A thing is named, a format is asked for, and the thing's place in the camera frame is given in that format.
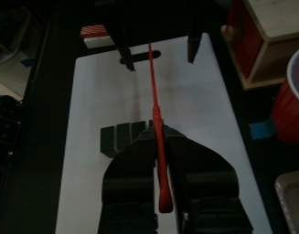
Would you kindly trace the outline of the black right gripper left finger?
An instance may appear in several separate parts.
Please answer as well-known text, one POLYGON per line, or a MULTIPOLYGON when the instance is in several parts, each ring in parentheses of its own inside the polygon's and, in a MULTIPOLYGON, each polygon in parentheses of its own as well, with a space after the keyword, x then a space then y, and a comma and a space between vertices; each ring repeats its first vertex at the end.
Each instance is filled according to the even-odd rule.
POLYGON ((101 184, 101 213, 96 234, 157 234, 152 128, 107 127, 100 152, 111 158, 101 184))

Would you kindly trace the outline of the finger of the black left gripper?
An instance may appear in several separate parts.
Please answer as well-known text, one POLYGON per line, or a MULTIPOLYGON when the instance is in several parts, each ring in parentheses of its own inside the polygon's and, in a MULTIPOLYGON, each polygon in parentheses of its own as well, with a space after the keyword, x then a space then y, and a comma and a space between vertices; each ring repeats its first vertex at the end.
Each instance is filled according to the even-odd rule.
POLYGON ((121 61, 124 62, 125 68, 128 70, 133 71, 135 70, 135 63, 133 63, 132 53, 131 53, 131 49, 128 47, 125 37, 121 37, 117 40, 116 47, 117 47, 117 51, 120 52, 121 61))
POLYGON ((192 64, 199 50, 201 36, 188 36, 187 40, 187 60, 192 64))

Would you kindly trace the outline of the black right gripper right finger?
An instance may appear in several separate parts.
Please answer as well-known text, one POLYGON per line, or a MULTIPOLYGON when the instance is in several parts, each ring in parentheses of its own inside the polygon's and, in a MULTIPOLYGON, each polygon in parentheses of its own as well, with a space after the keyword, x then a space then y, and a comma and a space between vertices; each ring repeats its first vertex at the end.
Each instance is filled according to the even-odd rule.
POLYGON ((231 164, 168 126, 164 145, 177 234, 252 234, 231 164))

